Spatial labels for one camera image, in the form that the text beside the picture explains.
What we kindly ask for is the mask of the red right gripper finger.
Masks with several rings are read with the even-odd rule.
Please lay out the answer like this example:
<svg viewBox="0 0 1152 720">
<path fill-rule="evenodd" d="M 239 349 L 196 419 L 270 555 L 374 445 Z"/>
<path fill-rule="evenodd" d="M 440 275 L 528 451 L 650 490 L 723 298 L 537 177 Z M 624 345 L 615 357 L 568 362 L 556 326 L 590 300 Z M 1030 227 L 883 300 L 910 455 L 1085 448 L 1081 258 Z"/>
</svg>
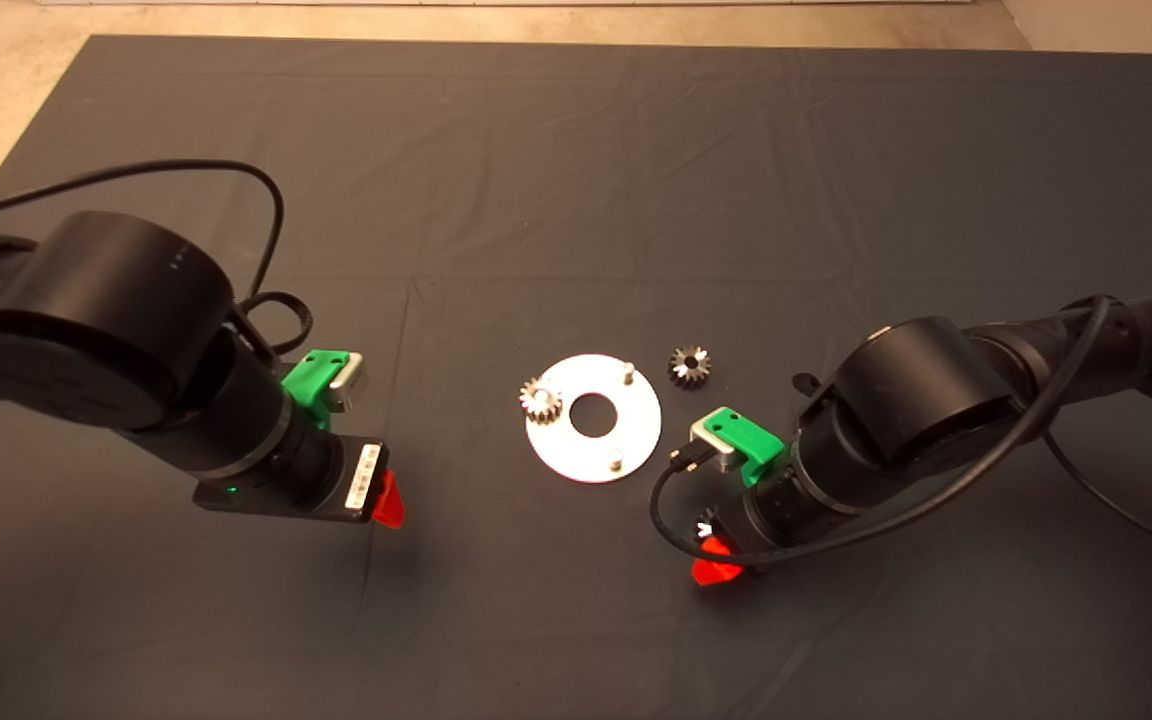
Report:
<svg viewBox="0 0 1152 720">
<path fill-rule="evenodd" d="M 713 555 L 732 556 L 732 548 L 727 546 L 718 536 L 708 536 L 700 543 L 699 550 Z M 691 578 L 700 588 L 710 585 L 721 585 L 737 579 L 742 575 L 742 568 L 730 562 L 717 562 L 708 559 L 695 559 L 691 564 Z"/>
</svg>

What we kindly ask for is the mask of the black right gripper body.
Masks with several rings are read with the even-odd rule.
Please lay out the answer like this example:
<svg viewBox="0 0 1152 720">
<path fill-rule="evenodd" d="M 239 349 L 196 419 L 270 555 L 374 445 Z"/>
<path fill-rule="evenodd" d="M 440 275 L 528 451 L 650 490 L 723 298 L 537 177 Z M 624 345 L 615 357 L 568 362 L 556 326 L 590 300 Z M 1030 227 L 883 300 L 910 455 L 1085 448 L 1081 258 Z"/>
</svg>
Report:
<svg viewBox="0 0 1152 720">
<path fill-rule="evenodd" d="M 782 470 L 713 511 L 713 529 L 728 551 L 764 553 L 814 541 L 832 529 L 832 510 L 810 495 L 795 470 Z"/>
</svg>

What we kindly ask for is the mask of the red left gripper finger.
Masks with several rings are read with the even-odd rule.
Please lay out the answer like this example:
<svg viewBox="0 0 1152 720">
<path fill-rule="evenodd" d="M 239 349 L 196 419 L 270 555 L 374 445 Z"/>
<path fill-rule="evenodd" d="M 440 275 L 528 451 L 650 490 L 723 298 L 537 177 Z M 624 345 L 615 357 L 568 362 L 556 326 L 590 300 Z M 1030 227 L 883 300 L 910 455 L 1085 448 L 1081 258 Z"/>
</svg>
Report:
<svg viewBox="0 0 1152 720">
<path fill-rule="evenodd" d="M 385 528 L 399 529 L 404 524 L 406 507 L 397 488 L 396 473 L 387 469 L 381 475 L 380 488 L 372 506 L 372 521 Z"/>
</svg>

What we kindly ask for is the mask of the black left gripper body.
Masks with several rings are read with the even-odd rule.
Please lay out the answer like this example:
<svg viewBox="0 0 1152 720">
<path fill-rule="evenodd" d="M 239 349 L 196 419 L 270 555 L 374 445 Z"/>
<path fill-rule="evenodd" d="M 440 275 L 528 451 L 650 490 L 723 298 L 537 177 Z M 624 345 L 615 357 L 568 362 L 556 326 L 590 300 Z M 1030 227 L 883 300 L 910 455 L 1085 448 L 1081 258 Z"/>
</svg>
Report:
<svg viewBox="0 0 1152 720">
<path fill-rule="evenodd" d="M 270 452 L 233 477 L 198 482 L 192 502 L 209 511 L 369 523 L 388 488 L 382 439 L 338 435 L 291 414 Z"/>
</svg>

